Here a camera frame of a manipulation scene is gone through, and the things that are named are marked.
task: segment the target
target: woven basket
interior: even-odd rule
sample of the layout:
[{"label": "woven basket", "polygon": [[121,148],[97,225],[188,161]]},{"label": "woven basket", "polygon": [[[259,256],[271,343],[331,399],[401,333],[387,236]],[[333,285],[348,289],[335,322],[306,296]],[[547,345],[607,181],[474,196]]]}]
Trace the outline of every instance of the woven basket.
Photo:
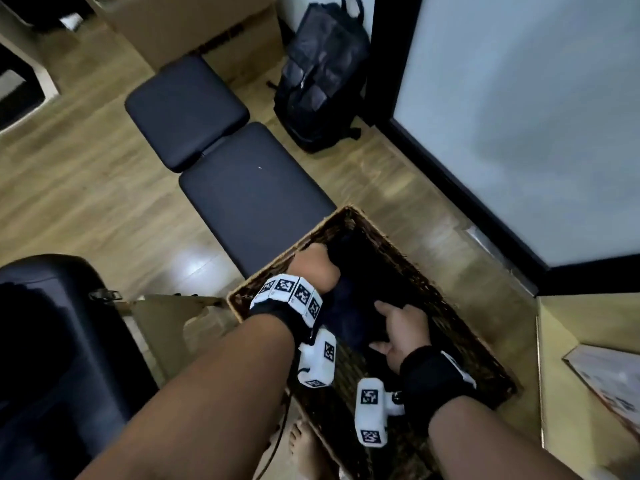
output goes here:
[{"label": "woven basket", "polygon": [[[251,300],[271,276],[284,273],[298,250],[311,242],[329,243],[346,230],[362,231],[388,264],[413,287],[432,323],[453,343],[465,368],[476,379],[484,402],[496,408],[516,393],[516,384],[457,313],[418,269],[364,216],[346,206],[336,210],[268,266],[252,275],[227,301],[238,320],[244,320]],[[426,438],[414,434],[402,418],[389,418],[389,443],[381,450],[364,448],[353,423],[358,381],[366,377],[363,357],[338,343],[335,378],[331,387],[310,389],[300,385],[295,371],[289,389],[319,434],[330,455],[355,480],[427,478],[436,468]]]}]

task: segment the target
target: foot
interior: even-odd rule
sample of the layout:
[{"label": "foot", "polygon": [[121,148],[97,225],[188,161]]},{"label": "foot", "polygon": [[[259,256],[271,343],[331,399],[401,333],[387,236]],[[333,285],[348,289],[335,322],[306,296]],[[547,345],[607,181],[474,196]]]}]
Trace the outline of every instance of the foot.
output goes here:
[{"label": "foot", "polygon": [[297,420],[289,434],[289,451],[300,475],[307,480],[335,480],[326,453],[309,423]]}]

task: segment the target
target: wooden floor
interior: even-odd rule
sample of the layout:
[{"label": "wooden floor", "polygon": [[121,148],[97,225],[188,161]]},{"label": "wooden floor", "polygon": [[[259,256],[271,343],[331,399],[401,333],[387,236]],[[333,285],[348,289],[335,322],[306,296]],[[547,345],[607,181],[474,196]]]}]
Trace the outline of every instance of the wooden floor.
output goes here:
[{"label": "wooden floor", "polygon": [[[92,22],[60,31],[42,50],[61,96],[0,136],[0,262],[38,253],[86,258],[126,298],[144,293],[222,296],[241,281],[219,243],[124,111],[152,71],[122,39]],[[309,156],[272,110],[267,79],[237,88],[263,122],[337,204],[354,203],[442,291],[513,371],[523,393],[501,413],[540,434],[533,298],[461,232],[468,220],[384,138]]]}]

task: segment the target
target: backpack strap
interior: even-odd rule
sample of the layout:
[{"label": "backpack strap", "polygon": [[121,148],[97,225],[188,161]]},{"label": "backpack strap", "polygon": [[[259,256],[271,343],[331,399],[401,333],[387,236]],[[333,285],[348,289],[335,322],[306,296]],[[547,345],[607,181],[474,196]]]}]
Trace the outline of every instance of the backpack strap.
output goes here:
[{"label": "backpack strap", "polygon": [[[356,0],[356,3],[358,4],[358,23],[362,25],[364,23],[364,5],[362,0]],[[347,11],[347,0],[342,0],[342,9]]]}]

